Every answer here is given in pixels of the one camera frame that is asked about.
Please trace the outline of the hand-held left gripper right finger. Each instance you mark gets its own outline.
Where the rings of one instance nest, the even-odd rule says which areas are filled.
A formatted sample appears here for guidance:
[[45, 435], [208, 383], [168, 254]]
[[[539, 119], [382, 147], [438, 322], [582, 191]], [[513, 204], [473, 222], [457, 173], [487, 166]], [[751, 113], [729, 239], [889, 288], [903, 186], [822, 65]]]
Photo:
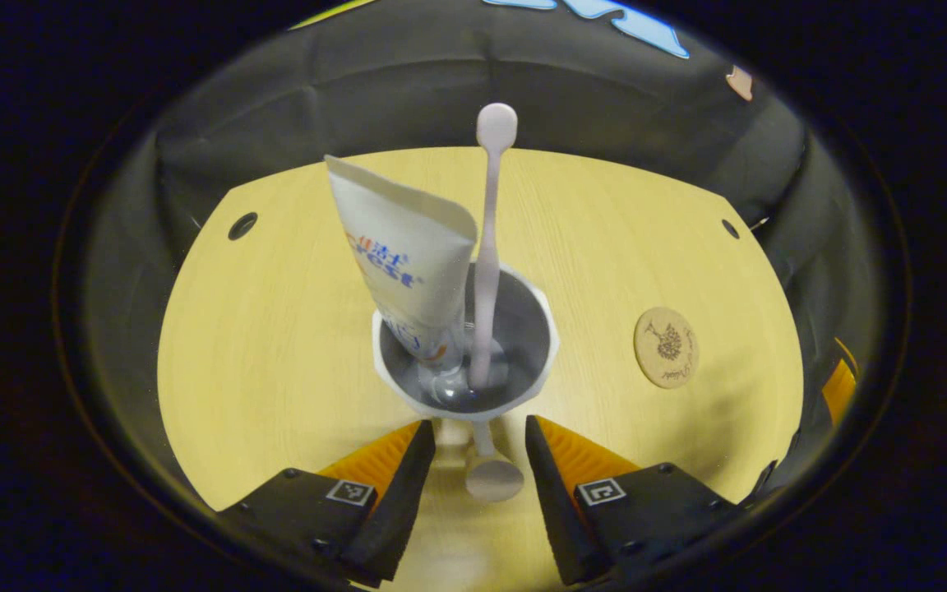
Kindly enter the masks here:
[[672, 462], [639, 467], [540, 415], [525, 449], [561, 580], [640, 587], [741, 508]]

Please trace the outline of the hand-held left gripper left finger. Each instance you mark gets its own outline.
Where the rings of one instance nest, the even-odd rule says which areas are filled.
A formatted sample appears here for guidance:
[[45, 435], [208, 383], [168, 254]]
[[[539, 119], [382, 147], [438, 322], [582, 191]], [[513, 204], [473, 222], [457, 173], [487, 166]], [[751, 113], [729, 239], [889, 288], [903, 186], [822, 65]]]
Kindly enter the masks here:
[[219, 514], [256, 546], [378, 588], [395, 579], [436, 453], [413, 421], [318, 472], [285, 468]]

